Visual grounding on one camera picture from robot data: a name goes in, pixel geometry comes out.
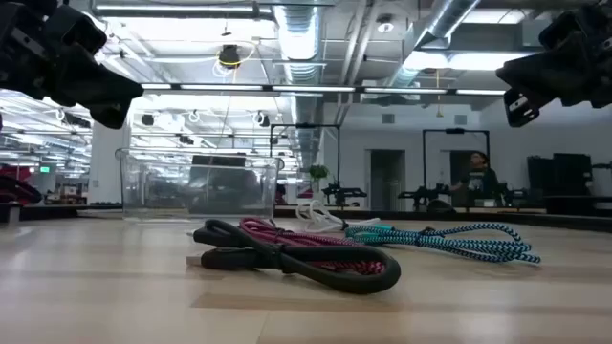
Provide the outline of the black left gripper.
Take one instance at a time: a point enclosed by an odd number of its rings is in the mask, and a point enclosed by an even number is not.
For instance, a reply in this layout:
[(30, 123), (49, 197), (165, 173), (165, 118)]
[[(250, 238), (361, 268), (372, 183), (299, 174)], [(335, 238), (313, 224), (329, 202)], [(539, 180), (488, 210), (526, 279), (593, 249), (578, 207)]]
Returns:
[(66, 1), (0, 0), (0, 88), (61, 105), (89, 105), (93, 120), (119, 130), (140, 83), (96, 62), (107, 36)]

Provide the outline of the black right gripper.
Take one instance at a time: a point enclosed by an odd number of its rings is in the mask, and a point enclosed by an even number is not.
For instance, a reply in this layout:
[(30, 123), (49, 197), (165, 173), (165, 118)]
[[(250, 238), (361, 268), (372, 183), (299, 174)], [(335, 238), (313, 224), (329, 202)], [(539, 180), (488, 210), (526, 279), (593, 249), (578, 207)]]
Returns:
[(612, 104), (612, 2), (562, 13), (540, 33), (539, 42), (545, 52), (506, 61), (495, 71), (510, 87), (503, 102), (511, 127), (539, 117), (539, 108), (526, 97), (555, 97), (565, 106)]

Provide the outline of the black cabinets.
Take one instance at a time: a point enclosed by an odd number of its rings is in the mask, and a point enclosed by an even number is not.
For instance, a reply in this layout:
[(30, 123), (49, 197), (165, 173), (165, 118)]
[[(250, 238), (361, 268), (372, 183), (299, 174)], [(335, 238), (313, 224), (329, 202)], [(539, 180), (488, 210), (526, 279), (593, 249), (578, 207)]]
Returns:
[(527, 158), (530, 188), (544, 196), (588, 196), (593, 181), (591, 157), (554, 153), (552, 158)]

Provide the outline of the clear plastic bin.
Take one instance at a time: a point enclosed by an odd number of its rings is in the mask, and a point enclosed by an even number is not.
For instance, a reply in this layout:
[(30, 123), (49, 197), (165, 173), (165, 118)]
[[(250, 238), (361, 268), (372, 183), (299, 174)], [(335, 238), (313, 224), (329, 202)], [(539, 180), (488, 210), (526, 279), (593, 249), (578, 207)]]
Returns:
[(284, 161), (244, 153), (122, 148), (123, 216), (142, 221), (273, 216)]

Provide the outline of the person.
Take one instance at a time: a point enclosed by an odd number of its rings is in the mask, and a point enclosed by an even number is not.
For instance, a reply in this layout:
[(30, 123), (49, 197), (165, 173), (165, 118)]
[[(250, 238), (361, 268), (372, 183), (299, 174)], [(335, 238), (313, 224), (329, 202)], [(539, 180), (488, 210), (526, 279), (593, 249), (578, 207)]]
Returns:
[(490, 167), (488, 156), (480, 151), (471, 153), (470, 168), (449, 190), (465, 190), (466, 206), (484, 205), (488, 201), (492, 201), (493, 205), (501, 204), (497, 175)]

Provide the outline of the grey door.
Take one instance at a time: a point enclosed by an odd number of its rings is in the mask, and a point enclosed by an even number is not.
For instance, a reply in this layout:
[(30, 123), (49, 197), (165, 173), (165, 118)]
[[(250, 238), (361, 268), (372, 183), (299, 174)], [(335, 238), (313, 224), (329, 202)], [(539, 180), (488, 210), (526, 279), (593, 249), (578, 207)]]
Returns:
[(405, 152), (368, 150), (366, 160), (369, 208), (373, 211), (403, 211), (404, 201), (399, 195), (405, 186)]

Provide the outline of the long ceiling light strip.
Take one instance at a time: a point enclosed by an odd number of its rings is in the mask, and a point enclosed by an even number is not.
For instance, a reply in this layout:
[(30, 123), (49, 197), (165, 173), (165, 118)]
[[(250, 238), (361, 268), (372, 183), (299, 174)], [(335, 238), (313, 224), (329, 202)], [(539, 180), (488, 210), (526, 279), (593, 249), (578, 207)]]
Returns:
[(372, 94), (372, 95), (435, 95), (501, 97), (503, 90), (440, 89), (440, 88), (387, 88), (363, 86), (272, 85), (272, 84), (183, 84), (143, 83), (145, 91), (161, 92), (238, 92), (238, 93), (294, 93), (294, 94)]

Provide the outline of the green potted plant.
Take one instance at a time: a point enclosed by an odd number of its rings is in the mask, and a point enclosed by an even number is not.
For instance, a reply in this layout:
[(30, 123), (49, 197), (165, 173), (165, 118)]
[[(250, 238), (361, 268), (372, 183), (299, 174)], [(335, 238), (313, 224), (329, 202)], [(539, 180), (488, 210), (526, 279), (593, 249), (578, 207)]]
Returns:
[(308, 173), (311, 180), (311, 187), (314, 193), (320, 191), (320, 181), (329, 175), (329, 169), (324, 164), (313, 164), (309, 167)]

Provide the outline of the black station frame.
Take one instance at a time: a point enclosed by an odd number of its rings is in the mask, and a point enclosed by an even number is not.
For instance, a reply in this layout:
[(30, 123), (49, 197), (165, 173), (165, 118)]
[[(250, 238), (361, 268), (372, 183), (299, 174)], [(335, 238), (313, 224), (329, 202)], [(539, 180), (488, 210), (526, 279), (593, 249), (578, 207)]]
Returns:
[[(439, 130), (433, 130), (433, 129), (427, 130), (427, 129), (425, 129), (425, 130), (423, 130), (422, 144), (423, 144), (424, 186), (427, 186), (427, 180), (426, 180), (426, 178), (427, 178), (427, 171), (426, 171), (426, 167), (427, 167), (427, 164), (426, 164), (427, 163), (427, 161), (426, 161), (426, 134), (428, 132), (442, 132), (442, 131), (443, 131), (442, 129), (439, 129)], [(445, 129), (444, 130), (444, 133), (447, 134), (447, 135), (464, 135), (464, 134), (466, 134), (466, 132), (468, 132), (468, 133), (483, 133), (485, 135), (485, 138), (486, 138), (487, 153), (489, 153), (489, 149), (490, 149), (490, 133), (489, 133), (489, 131), (483, 131), (483, 130), (465, 130), (465, 129), (462, 129), (462, 128), (449, 128), (449, 129)], [(464, 176), (464, 174), (468, 171), (469, 168), (470, 168), (470, 162), (468, 163), (468, 167), (466, 169), (462, 170), (463, 172), (460, 171), (460, 175), (459, 175), (459, 178), (456, 181), (456, 183)], [(445, 188), (446, 188), (445, 190), (446, 191), (443, 190), (444, 192), (442, 192), (442, 193), (446, 192), (446, 193), (450, 194), (450, 196), (453, 196), (455, 193), (457, 193), (457, 191), (456, 192), (451, 192), (449, 190), (449, 188), (452, 185), (456, 184), (456, 183), (451, 183), (450, 186), (448, 186), (448, 185), (445, 186)], [(474, 206), (466, 206), (466, 200), (467, 200), (467, 198), (465, 199), (465, 204), (463, 204), (461, 206), (474, 207)]]
[[(313, 200), (325, 203), (323, 189), (340, 181), (340, 127), (335, 124), (272, 124), (266, 154), (281, 159), (278, 182), (286, 187), (288, 204), (306, 204)], [(314, 193), (308, 169), (324, 164), (329, 169)]]

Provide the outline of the silver round air duct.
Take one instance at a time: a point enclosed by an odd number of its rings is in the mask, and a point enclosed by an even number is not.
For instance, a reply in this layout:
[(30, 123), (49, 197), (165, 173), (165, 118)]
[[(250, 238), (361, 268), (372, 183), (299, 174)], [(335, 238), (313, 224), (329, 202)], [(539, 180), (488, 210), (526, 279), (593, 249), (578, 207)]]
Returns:
[(417, 49), (437, 42), (445, 49), (459, 25), (477, 7), (481, 0), (435, 0), (428, 16), (413, 22), (404, 34), (404, 61), (385, 82), (386, 87), (405, 88), (410, 86), (423, 67), (410, 65), (411, 57), (417, 56)]
[[(278, 23), (278, 42), (284, 65), (286, 83), (290, 86), (315, 86), (321, 81), (322, 68), (314, 64), (319, 58), (321, 12), (309, 6), (275, 6)], [(322, 123), (322, 98), (292, 96), (291, 110), (296, 124), (296, 140), (300, 169), (306, 171), (316, 163), (319, 150), (320, 127), (303, 124)]]

